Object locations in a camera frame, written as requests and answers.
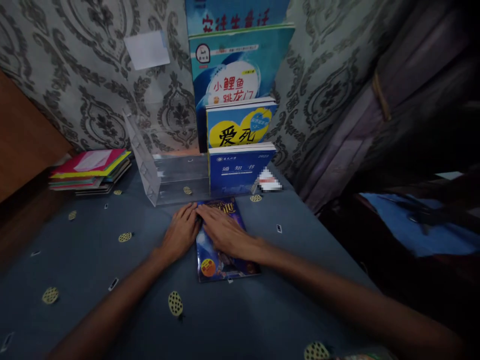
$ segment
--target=hand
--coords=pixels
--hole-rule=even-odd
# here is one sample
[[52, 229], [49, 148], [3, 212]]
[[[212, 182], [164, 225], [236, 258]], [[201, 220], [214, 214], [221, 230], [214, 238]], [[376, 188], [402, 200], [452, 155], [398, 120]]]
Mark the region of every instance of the hand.
[[252, 237], [230, 216], [218, 208], [200, 205], [196, 212], [203, 218], [206, 233], [217, 249], [234, 258], [258, 261], [267, 243]]
[[201, 222], [196, 221], [196, 207], [196, 202], [190, 202], [173, 215], [160, 248], [155, 249], [170, 263], [185, 255], [199, 233]]

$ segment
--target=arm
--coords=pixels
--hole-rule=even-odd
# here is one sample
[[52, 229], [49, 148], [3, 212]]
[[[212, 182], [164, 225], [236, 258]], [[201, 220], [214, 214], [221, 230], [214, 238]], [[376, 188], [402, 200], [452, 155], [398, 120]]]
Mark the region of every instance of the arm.
[[254, 261], [282, 273], [398, 354], [408, 359], [451, 360], [463, 356], [462, 340], [440, 323], [261, 238], [253, 238], [215, 208], [200, 206], [197, 212], [215, 247], [235, 258]]
[[172, 218], [163, 242], [121, 281], [49, 354], [49, 359], [100, 359], [160, 274], [180, 259], [200, 229], [197, 204], [187, 204]]

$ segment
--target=blue cloth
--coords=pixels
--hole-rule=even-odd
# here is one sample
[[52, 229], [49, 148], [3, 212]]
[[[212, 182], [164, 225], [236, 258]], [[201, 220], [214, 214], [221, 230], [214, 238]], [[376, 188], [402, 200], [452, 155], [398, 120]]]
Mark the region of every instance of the blue cloth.
[[[420, 224], [408, 219], [408, 216], [411, 215], [410, 211], [384, 199], [408, 201], [403, 197], [374, 193], [361, 193], [360, 195], [372, 204], [393, 236], [416, 257], [435, 254], [469, 255], [480, 251], [480, 236], [476, 233], [447, 223], [430, 227], [428, 235], [425, 235], [422, 233]], [[442, 206], [441, 202], [434, 199], [417, 200], [432, 209]]]
[[[246, 229], [289, 252], [376, 289], [345, 249], [275, 171], [285, 189], [260, 202], [236, 198]], [[43, 359], [108, 293], [158, 246], [182, 206], [153, 207], [136, 165], [115, 186], [122, 195], [77, 197], [44, 225], [31, 246], [0, 275], [0, 342], [15, 332], [3, 359]], [[71, 211], [76, 218], [68, 220]], [[282, 233], [277, 232], [277, 224]], [[127, 242], [120, 234], [133, 232]], [[30, 257], [33, 251], [39, 255]], [[59, 290], [53, 305], [42, 302]], [[168, 306], [177, 291], [185, 318]], [[111, 359], [302, 359], [320, 341], [335, 355], [377, 343], [312, 301], [275, 271], [200, 284], [195, 246], [170, 266], [138, 304], [108, 355]]]

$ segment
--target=wooden cabinet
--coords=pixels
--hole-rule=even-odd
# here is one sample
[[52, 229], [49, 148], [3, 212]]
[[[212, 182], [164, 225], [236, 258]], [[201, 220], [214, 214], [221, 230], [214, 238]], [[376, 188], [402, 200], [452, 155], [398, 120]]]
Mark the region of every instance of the wooden cabinet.
[[0, 71], [0, 202], [72, 149]]

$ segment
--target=damask wallpaper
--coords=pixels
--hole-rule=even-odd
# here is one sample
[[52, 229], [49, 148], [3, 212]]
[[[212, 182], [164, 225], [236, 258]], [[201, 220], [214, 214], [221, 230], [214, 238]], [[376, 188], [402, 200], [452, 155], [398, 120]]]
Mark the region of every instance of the damask wallpaper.
[[[371, 75], [409, 0], [291, 0], [296, 25], [267, 138], [293, 175]], [[136, 71], [123, 38], [161, 29], [170, 64]], [[152, 153], [197, 148], [183, 0], [10, 0], [0, 67], [79, 151], [128, 147], [123, 110]]]

